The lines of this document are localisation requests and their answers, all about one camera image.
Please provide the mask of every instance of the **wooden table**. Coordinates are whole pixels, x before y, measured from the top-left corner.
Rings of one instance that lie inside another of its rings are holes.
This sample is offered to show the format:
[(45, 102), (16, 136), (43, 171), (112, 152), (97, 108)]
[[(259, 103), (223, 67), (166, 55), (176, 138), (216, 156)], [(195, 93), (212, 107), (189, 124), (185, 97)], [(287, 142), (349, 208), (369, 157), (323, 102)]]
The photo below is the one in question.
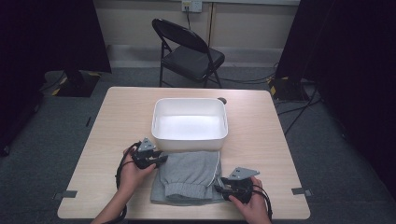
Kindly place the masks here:
[[(218, 98), (227, 100), (229, 134), (220, 151), (223, 176), (235, 167), (258, 170), (270, 196), (274, 219), (307, 219), (310, 211), (285, 136), (267, 91), (113, 87), (93, 124), (67, 190), (76, 198), (63, 198), (60, 218), (95, 218), (116, 192), (115, 173), (122, 151), (151, 134), (152, 113), (161, 98)], [(128, 202), (129, 219), (241, 220), (232, 203), (171, 206), (149, 200), (156, 171)]]

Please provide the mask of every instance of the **white container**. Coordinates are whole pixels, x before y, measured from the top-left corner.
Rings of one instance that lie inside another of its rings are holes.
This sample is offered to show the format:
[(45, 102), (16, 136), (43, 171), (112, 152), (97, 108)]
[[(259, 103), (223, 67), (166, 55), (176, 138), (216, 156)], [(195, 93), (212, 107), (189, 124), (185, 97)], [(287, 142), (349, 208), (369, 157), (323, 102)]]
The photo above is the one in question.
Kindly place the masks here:
[(151, 133), (162, 151), (219, 150), (228, 134), (224, 103), (214, 98), (161, 99)]

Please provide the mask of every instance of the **gray fabric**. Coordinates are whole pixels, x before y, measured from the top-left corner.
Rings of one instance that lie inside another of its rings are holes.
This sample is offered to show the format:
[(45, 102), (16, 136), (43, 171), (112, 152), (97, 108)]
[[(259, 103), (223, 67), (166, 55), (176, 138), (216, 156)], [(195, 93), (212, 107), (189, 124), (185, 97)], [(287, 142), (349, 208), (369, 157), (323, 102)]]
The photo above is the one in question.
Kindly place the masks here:
[(199, 205), (224, 202), (213, 187), (221, 176), (218, 152), (163, 155), (168, 155), (168, 160), (159, 168), (154, 179), (150, 196), (153, 203)]

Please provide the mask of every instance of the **person's right hand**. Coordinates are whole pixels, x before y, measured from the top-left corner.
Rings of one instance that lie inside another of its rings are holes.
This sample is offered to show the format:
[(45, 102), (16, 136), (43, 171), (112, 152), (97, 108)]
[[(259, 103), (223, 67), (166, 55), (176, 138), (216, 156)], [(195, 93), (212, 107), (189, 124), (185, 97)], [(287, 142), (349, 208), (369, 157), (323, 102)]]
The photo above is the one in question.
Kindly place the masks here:
[[(256, 177), (252, 176), (251, 181), (253, 185), (260, 186), (262, 188), (262, 182)], [(262, 191), (257, 187), (253, 187), (257, 191)], [(267, 214), (267, 205), (265, 199), (258, 193), (253, 192), (251, 199), (248, 203), (241, 203), (234, 196), (230, 196), (229, 199), (239, 212), (244, 216), (245, 220), (249, 224), (269, 224), (271, 223), (270, 218)]]

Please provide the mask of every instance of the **forearm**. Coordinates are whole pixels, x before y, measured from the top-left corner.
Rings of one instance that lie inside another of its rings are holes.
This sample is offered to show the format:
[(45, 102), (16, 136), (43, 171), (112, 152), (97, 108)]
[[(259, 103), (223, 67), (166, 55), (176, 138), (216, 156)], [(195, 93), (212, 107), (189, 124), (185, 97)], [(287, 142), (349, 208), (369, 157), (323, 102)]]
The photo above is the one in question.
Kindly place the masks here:
[(133, 193), (117, 191), (110, 202), (102, 210), (101, 213), (95, 218), (92, 224), (105, 223), (120, 216), (125, 204), (131, 199)]

